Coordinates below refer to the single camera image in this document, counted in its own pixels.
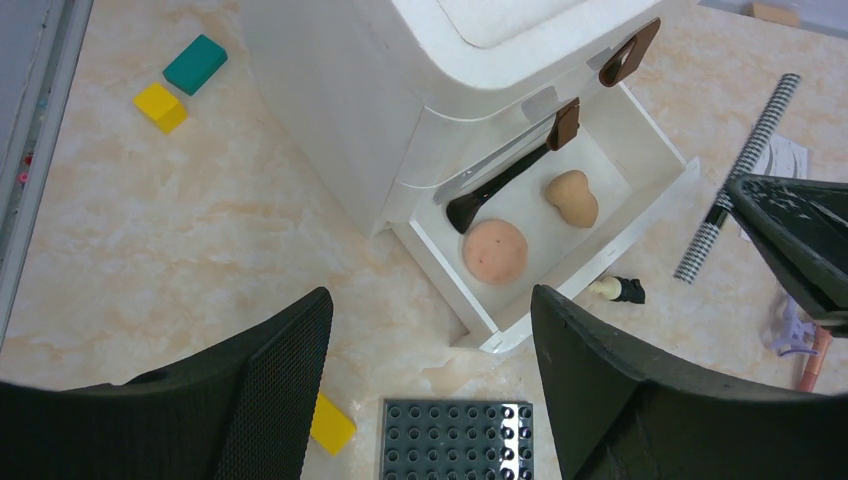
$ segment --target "drawer handle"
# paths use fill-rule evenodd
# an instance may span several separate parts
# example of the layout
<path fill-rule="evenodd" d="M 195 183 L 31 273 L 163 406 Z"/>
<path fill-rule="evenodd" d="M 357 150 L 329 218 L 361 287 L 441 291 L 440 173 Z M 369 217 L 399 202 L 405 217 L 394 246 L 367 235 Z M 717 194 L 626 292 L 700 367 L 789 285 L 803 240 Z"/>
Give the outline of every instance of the drawer handle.
<path fill-rule="evenodd" d="M 552 152 L 556 152 L 577 136 L 579 128 L 580 98 L 578 97 L 557 112 L 554 126 L 545 143 Z"/>
<path fill-rule="evenodd" d="M 645 58 L 645 53 L 648 52 L 648 47 L 651 46 L 654 37 L 660 31 L 661 23 L 662 21 L 657 18 L 642 30 L 636 32 L 633 38 L 607 61 L 598 74 L 601 85 L 614 87 L 639 68 L 642 59 Z"/>

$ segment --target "white wall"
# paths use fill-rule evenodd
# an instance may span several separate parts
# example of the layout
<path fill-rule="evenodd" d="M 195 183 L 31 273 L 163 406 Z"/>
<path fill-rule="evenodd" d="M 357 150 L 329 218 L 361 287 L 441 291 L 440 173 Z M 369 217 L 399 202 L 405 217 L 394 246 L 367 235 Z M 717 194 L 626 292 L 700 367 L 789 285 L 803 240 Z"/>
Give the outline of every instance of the white wall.
<path fill-rule="evenodd" d="M 801 26 L 848 38 L 848 1 L 846 0 L 760 0 L 761 3 L 785 7 L 801 17 Z M 750 0 L 701 0 L 702 5 L 722 10 L 748 13 Z"/>

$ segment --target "makeup brush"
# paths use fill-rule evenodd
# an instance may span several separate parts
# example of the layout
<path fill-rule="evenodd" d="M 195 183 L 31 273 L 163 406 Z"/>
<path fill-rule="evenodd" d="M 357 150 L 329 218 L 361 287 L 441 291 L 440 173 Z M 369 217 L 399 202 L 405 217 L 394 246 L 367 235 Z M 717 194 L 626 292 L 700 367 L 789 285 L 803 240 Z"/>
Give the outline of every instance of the makeup brush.
<path fill-rule="evenodd" d="M 810 356 L 807 359 L 807 367 L 804 368 L 804 376 L 801 377 L 801 383 L 798 385 L 798 390 L 802 392 L 812 392 L 816 386 L 816 380 L 821 373 L 821 366 L 824 364 L 824 356 L 827 355 L 827 348 L 833 341 L 833 335 L 824 328 L 816 325 L 816 339 L 813 341 L 813 350 L 819 352 L 816 356 Z"/>
<path fill-rule="evenodd" d="M 461 234 L 467 232 L 468 227 L 471 226 L 471 222 L 474 221 L 474 217 L 477 215 L 477 211 L 480 210 L 483 204 L 489 201 L 507 183 L 524 173 L 525 170 L 530 168 L 549 151 L 550 148 L 548 145 L 542 144 L 473 192 L 451 200 L 448 203 L 447 214 L 453 228 Z"/>

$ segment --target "small brush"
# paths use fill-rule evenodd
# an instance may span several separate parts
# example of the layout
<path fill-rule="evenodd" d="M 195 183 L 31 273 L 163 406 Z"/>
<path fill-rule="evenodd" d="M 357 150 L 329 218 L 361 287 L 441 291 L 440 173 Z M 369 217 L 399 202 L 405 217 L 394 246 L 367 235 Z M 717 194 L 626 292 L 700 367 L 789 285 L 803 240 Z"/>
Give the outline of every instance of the small brush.
<path fill-rule="evenodd" d="M 540 158 L 550 151 L 547 144 L 542 144 L 532 152 L 524 155 L 495 178 L 484 183 L 471 193 L 453 199 L 448 203 L 448 220 L 460 234 L 465 234 L 474 221 L 477 211 L 490 198 L 498 193 L 507 183 L 524 173 Z"/>

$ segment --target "open drawer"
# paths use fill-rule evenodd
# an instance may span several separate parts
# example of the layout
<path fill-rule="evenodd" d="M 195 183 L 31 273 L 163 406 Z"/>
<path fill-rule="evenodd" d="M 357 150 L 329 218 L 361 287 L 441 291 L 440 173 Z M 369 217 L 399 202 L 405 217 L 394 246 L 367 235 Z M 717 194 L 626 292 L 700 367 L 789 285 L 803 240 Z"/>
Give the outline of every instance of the open drawer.
<path fill-rule="evenodd" d="M 550 285 L 573 298 L 698 176 L 698 162 L 683 160 L 621 84 L 581 97 L 580 124 L 575 139 L 510 182 L 480 209 L 472 224 L 473 228 L 498 218 L 524 234 L 527 269 L 511 284 L 490 286 L 471 275 L 462 261 L 464 236 L 448 222 L 445 205 L 433 201 L 436 187 L 422 190 L 408 223 L 392 224 L 468 328 L 469 335 L 458 345 L 493 353 L 517 346 L 532 334 L 534 285 Z M 600 211 L 591 229 L 569 226 L 544 198 L 548 182 L 574 169 L 587 175 L 598 199 Z"/>

